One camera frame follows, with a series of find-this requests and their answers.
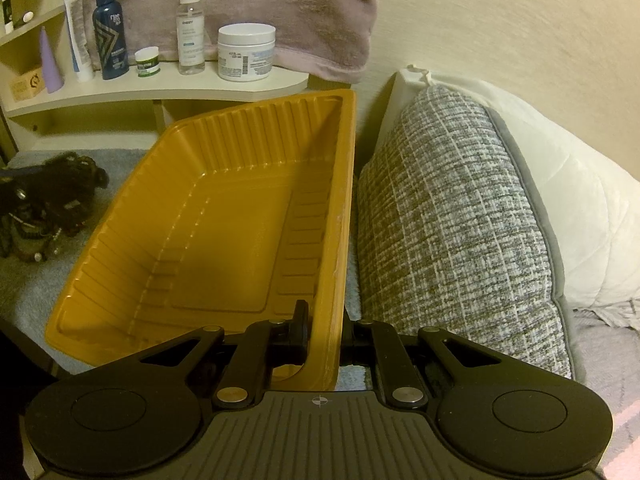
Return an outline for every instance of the small cardboard box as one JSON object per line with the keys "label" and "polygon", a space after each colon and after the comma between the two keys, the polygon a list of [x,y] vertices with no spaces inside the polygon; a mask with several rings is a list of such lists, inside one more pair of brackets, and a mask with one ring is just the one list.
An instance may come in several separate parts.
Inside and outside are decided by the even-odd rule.
{"label": "small cardboard box", "polygon": [[44,90],[44,78],[42,77],[42,67],[37,67],[13,79],[9,83],[9,88],[16,101],[31,99]]}

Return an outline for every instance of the metal screw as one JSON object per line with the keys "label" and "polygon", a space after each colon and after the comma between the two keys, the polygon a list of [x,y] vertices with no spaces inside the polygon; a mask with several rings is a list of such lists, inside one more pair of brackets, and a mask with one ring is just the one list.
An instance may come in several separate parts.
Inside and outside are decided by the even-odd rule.
{"label": "metal screw", "polygon": [[412,388],[410,386],[396,388],[391,395],[393,395],[395,400],[407,402],[409,404],[419,402],[424,397],[424,393],[422,393],[418,388]]}
{"label": "metal screw", "polygon": [[236,386],[222,388],[216,395],[222,402],[242,402],[249,396],[244,388]]}

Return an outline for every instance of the clear spray bottle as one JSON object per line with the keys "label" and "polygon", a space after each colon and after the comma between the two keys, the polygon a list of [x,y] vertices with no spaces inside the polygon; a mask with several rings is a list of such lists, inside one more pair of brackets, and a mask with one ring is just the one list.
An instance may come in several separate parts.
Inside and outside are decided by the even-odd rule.
{"label": "clear spray bottle", "polygon": [[180,0],[177,11],[178,71],[183,75],[204,70],[204,12],[200,0]]}

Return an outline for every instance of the triangular cutout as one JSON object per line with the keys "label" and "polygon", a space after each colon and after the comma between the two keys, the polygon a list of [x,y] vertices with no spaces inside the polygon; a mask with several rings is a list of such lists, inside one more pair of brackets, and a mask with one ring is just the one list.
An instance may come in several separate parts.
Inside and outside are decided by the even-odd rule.
{"label": "triangular cutout", "polygon": [[444,344],[465,368],[497,365],[500,362],[500,360],[495,357],[491,357],[490,355],[471,348],[455,339],[447,339]]}
{"label": "triangular cutout", "polygon": [[162,350],[157,354],[145,357],[140,362],[147,365],[173,367],[179,365],[198,344],[199,339],[187,339],[176,346]]}

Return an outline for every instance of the pink blanket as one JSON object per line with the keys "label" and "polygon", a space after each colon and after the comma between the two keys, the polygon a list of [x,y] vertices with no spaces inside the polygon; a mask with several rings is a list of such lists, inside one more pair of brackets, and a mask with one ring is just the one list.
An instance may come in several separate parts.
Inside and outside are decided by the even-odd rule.
{"label": "pink blanket", "polygon": [[[156,45],[161,60],[177,60],[175,10],[178,0],[118,0],[123,7],[129,60],[139,48]],[[292,70],[347,83],[362,76],[376,0],[202,0],[205,7],[205,58],[216,59],[218,29],[237,22],[276,27],[275,63]],[[92,12],[84,0],[84,18],[94,66]]]}

